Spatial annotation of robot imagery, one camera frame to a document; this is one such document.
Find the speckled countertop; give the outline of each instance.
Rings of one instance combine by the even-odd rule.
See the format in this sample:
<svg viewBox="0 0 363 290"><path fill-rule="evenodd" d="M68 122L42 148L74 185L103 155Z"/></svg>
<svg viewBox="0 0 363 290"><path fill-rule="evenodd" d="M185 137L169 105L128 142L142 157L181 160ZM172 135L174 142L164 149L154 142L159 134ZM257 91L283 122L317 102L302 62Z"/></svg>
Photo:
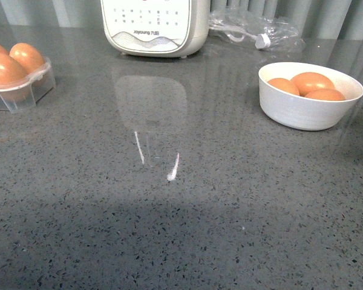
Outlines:
<svg viewBox="0 0 363 290"><path fill-rule="evenodd" d="M257 76L300 61L363 84L363 42L209 39L171 60L121 56L99 30L0 28L16 42L57 87L0 111L0 289L363 289L363 98L295 130L263 113Z"/></svg>

